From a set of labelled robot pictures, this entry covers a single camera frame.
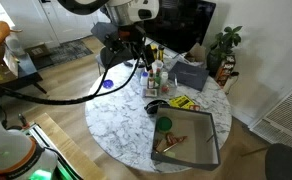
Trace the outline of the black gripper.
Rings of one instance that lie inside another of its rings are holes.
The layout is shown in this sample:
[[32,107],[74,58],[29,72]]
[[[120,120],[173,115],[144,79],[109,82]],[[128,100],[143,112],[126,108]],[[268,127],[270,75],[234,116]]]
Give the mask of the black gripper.
[[129,60],[142,59],[142,65],[150,70],[155,61],[150,45],[146,44],[146,33],[138,25],[116,28],[105,36],[103,66],[114,67]]

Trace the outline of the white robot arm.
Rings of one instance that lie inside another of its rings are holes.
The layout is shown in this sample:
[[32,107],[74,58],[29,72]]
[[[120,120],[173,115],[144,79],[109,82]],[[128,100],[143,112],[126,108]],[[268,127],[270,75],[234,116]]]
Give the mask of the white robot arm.
[[[105,7],[113,25],[130,26],[155,18],[159,12],[158,0],[93,0],[81,4],[76,0],[58,0],[66,10],[77,15],[88,15]],[[0,122],[0,180],[30,180],[41,170],[53,172],[59,154],[43,147],[36,139],[17,130],[7,130]]]

